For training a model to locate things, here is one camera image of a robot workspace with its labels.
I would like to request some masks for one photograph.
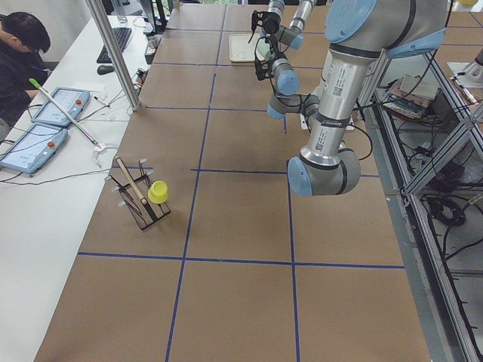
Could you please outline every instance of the black keyboard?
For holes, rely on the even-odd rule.
[[[121,52],[128,46],[129,37],[131,36],[132,30],[131,28],[112,28],[112,32],[114,32],[114,38],[117,41],[119,47],[121,48]],[[97,63],[112,63],[111,58],[107,53],[106,46],[103,46],[103,49],[100,51],[99,57],[96,60]]]

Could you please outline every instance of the white desk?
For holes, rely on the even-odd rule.
[[[143,24],[138,17],[128,17]],[[112,18],[112,26],[118,26]],[[98,75],[96,58],[102,41],[93,20],[90,20],[75,40],[58,67],[45,83],[50,92],[56,86],[104,88],[106,100],[111,100],[122,88],[116,74]],[[133,27],[133,36],[123,56],[130,74],[137,68],[147,69],[144,60],[146,38],[143,29]],[[101,105],[92,99],[82,115],[88,115]],[[32,104],[43,103],[38,95]],[[131,110],[125,97],[111,109],[82,122],[94,138],[103,143],[119,144],[125,132]],[[31,125],[28,113],[17,122],[27,129]],[[22,134],[12,130],[7,136],[15,140]],[[8,145],[2,145],[0,153]],[[99,170],[92,159],[93,145],[72,127],[63,148],[33,178],[19,176],[16,183],[40,183],[75,173]],[[109,168],[114,149],[100,156],[103,168]],[[0,170],[0,180],[15,172]],[[0,360],[27,362],[34,359],[57,301],[72,267],[78,247],[84,237],[106,173],[64,179],[40,186],[14,186],[0,183],[2,237],[0,241]]]

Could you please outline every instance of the tablet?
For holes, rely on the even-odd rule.
[[[0,167],[35,173],[63,145],[68,131],[48,124],[34,124],[0,158]]]
[[[57,87],[54,89],[52,97],[76,119],[89,102],[90,92],[82,89]],[[70,120],[51,101],[46,100],[32,117],[32,122],[67,127]]]

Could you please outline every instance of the black hair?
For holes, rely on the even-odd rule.
[[[51,39],[39,19],[29,13],[16,12],[2,20],[2,30],[31,49],[41,49],[44,53],[51,47]]]

